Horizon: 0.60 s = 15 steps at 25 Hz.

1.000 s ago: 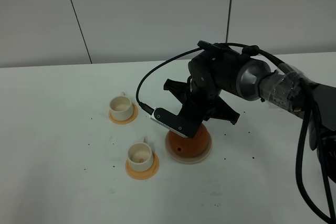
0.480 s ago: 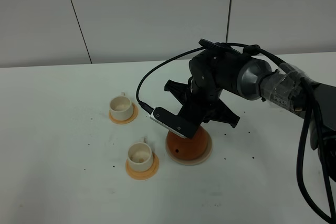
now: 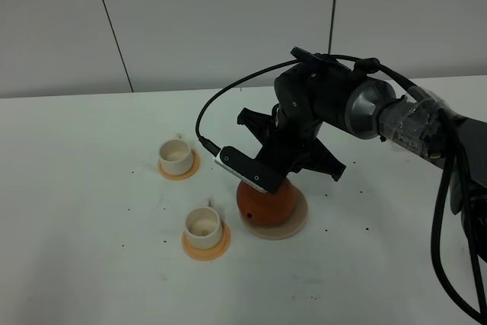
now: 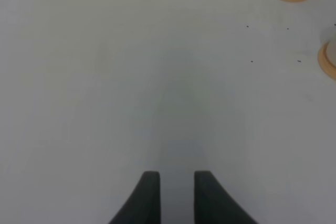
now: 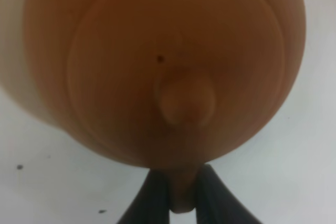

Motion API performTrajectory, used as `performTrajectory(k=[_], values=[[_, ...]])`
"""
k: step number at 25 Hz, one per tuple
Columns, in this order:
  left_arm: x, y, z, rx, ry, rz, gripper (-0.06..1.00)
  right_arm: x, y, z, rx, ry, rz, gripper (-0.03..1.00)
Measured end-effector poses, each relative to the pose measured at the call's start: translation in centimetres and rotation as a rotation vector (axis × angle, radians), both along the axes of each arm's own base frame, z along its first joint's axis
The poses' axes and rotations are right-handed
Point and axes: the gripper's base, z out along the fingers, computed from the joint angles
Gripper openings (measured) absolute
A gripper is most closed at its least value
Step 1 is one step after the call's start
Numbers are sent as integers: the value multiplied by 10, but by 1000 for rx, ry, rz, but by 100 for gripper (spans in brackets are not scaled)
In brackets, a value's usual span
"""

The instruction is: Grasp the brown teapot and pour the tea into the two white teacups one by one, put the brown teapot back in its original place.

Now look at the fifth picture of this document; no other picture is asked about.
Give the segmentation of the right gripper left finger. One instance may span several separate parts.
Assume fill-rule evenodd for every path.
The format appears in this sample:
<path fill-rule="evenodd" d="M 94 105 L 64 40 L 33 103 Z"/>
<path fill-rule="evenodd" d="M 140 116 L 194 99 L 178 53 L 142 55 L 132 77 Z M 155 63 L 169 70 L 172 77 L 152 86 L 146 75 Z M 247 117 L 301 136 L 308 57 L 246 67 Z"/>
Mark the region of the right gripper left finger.
<path fill-rule="evenodd" d="M 168 224 L 172 206 L 170 179 L 163 170 L 152 169 L 119 224 Z"/>

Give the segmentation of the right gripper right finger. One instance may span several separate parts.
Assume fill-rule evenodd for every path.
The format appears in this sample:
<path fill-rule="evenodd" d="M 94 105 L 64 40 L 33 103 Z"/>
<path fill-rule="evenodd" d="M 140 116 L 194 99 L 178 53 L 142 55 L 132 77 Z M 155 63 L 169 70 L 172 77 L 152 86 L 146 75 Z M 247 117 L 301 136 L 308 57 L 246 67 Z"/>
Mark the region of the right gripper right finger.
<path fill-rule="evenodd" d="M 259 224 L 259 220 L 225 186 L 210 165 L 197 175 L 196 221 L 201 224 Z"/>

